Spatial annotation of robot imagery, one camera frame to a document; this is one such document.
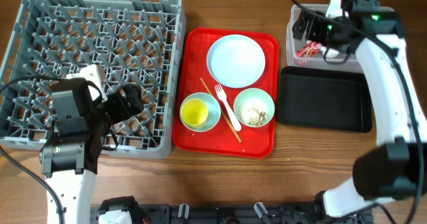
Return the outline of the green bowl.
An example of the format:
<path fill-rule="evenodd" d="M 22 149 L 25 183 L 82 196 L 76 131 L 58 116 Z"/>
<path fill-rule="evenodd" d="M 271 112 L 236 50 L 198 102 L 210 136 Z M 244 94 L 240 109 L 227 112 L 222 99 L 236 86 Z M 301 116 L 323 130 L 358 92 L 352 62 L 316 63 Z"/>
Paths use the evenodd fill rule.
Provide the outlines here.
<path fill-rule="evenodd" d="M 241 91 L 234 100 L 234 113 L 238 121 L 247 127 L 263 127 L 274 116 L 275 104 L 264 90 L 249 88 Z"/>

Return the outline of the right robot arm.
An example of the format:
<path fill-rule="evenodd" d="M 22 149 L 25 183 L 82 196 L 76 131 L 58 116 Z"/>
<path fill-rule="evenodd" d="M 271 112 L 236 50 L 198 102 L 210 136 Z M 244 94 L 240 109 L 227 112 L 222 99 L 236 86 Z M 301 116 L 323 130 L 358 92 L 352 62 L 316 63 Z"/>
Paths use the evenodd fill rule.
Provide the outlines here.
<path fill-rule="evenodd" d="M 376 148 L 355 161 L 349 180 L 318 195 L 323 218 L 344 219 L 412 198 L 411 221 L 426 193 L 426 118 L 408 68 L 401 18 L 379 0 L 329 2 L 325 13 L 300 5 L 294 37 L 355 55 L 374 108 Z"/>

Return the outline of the red snack wrapper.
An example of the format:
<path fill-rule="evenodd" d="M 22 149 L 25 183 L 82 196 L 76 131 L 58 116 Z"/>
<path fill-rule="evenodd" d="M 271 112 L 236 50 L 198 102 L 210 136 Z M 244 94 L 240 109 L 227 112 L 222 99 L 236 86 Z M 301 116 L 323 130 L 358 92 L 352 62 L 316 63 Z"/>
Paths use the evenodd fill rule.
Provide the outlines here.
<path fill-rule="evenodd" d="M 296 55 L 301 58 L 311 58 L 314 57 L 322 48 L 322 44 L 310 41 L 304 47 L 296 52 Z"/>

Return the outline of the light blue bowl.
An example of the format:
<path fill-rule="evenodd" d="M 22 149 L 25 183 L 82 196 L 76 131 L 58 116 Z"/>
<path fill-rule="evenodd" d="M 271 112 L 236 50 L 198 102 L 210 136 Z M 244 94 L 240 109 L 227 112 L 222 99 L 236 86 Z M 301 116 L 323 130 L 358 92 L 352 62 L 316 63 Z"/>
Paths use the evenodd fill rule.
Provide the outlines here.
<path fill-rule="evenodd" d="M 201 128 L 198 129 L 194 129 L 191 128 L 190 126 L 186 125 L 182 119 L 181 119 L 181 115 L 180 115 L 180 109 L 179 108 L 179 116 L 181 119 L 181 122 L 191 131 L 195 131 L 195 132 L 206 132 L 209 131 L 210 129 L 214 128 L 221 117 L 221 108 L 220 108 L 220 104 L 218 103 L 218 101 L 210 94 L 208 93 L 202 93 L 202 92 L 198 92 L 198 93 L 193 93 L 191 95 L 189 95 L 188 97 L 186 97 L 184 101 L 187 101 L 189 99 L 201 99 L 202 101 L 204 101 L 209 109 L 209 115 L 207 118 L 207 121 L 205 123 L 205 125 Z"/>

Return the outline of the yellow plastic cup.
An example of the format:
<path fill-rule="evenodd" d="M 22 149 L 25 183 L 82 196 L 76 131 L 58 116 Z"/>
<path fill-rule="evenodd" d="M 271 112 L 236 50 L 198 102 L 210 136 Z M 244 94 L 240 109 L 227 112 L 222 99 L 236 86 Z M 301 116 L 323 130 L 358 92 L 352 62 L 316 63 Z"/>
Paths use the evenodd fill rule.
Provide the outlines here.
<path fill-rule="evenodd" d="M 198 129 L 205 125 L 209 115 L 209 109 L 206 103 L 201 99 L 189 99 L 183 102 L 180 115 L 182 121 L 186 125 Z"/>

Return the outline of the white tissue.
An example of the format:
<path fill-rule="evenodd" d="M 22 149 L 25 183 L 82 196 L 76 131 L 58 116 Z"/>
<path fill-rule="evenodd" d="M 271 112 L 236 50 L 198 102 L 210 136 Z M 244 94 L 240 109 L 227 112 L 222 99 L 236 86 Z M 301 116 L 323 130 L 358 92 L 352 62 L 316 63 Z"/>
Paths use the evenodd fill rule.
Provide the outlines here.
<path fill-rule="evenodd" d="M 321 47 L 320 51 L 322 52 L 322 55 L 325 56 L 327 59 L 333 59 L 336 58 L 340 52 L 335 49 L 328 49 L 327 47 Z"/>

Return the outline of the rice food scraps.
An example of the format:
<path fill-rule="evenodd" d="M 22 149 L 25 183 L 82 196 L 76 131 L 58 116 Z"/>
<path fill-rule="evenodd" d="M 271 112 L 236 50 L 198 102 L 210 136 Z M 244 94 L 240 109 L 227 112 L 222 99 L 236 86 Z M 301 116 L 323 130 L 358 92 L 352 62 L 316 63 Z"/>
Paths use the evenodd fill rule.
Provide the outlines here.
<path fill-rule="evenodd" d="M 238 105 L 238 117 L 244 125 L 262 126 L 268 119 L 268 107 L 259 99 L 248 99 Z"/>

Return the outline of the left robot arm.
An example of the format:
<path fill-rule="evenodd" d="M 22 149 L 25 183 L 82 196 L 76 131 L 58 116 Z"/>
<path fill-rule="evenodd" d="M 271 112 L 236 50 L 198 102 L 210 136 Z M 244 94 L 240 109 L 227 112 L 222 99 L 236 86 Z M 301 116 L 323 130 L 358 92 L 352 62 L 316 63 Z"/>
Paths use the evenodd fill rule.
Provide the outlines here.
<path fill-rule="evenodd" d="M 51 136 L 39 152 L 42 173 L 59 201 L 48 207 L 48 222 L 58 215 L 65 223 L 88 223 L 97 175 L 97 160 L 105 146 L 102 137 L 113 135 L 112 126 L 143 111 L 141 89 L 126 84 L 93 99 L 91 82 L 84 78 L 64 79 L 52 86 L 56 119 Z"/>

